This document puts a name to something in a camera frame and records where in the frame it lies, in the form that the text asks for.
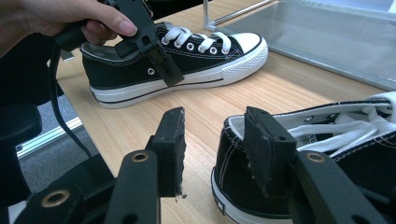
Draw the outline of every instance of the black cable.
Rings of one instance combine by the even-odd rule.
[[[58,87],[56,81],[56,72],[58,70],[59,60],[61,59],[61,48],[55,44],[54,50],[49,63],[49,94],[50,102],[52,104],[53,113],[59,125],[64,129],[64,131],[73,139],[73,141],[87,154],[88,158],[92,157],[91,152],[79,141],[76,135],[69,129],[69,127],[64,122],[64,118],[61,115],[58,104]]]

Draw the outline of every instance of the shoe sole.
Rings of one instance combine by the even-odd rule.
[[[246,224],[260,224],[260,223],[291,224],[292,223],[291,219],[271,219],[265,217],[256,217],[239,210],[238,208],[233,206],[233,204],[230,201],[228,201],[227,198],[221,193],[221,191],[218,188],[218,185],[216,184],[214,173],[215,173],[215,169],[213,169],[212,171],[211,182],[212,182],[212,192],[215,198],[216,205],[218,206],[220,212],[224,216],[227,216],[234,223],[240,223],[240,224],[245,224],[245,223]]]
[[[268,48],[265,40],[262,40],[261,44],[247,55],[222,66],[185,75],[185,79],[173,87],[167,87],[163,80],[156,80],[108,91],[91,87],[91,91],[103,107],[121,108],[170,91],[212,88],[234,83],[259,70],[267,57]]]

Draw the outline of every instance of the wooden table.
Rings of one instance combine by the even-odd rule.
[[[215,0],[209,3],[211,19],[252,5],[258,0]],[[194,33],[203,29],[203,7],[198,6],[162,19]],[[62,62],[58,81],[76,109],[92,141],[114,175],[127,153],[143,149],[155,134],[163,113],[183,106],[186,111],[187,151],[183,174],[186,199],[162,199],[163,223],[231,223],[214,203],[210,174],[215,165],[223,121],[243,114],[246,106],[284,113],[314,105],[362,100],[382,90],[338,76],[270,52],[255,74],[229,86],[166,93],[121,109],[97,104],[75,50],[76,59]]]

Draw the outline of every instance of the gray metal panel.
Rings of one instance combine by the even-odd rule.
[[[396,91],[396,14],[283,0],[225,28],[258,33],[271,51]]]

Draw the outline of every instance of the black sneaker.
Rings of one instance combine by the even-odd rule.
[[[396,199],[394,106],[396,92],[387,92],[274,118],[297,140],[298,150],[329,154],[370,201],[386,207]],[[225,120],[211,178],[220,211],[237,223],[291,223],[276,220],[289,218],[287,199],[265,199],[252,178],[244,135],[245,116]]]
[[[268,56],[265,40],[256,34],[208,38],[170,23],[156,24],[156,33],[184,77],[173,87],[138,51],[121,59],[112,47],[81,46],[91,91],[101,105],[119,108],[169,91],[228,85],[260,69]]]

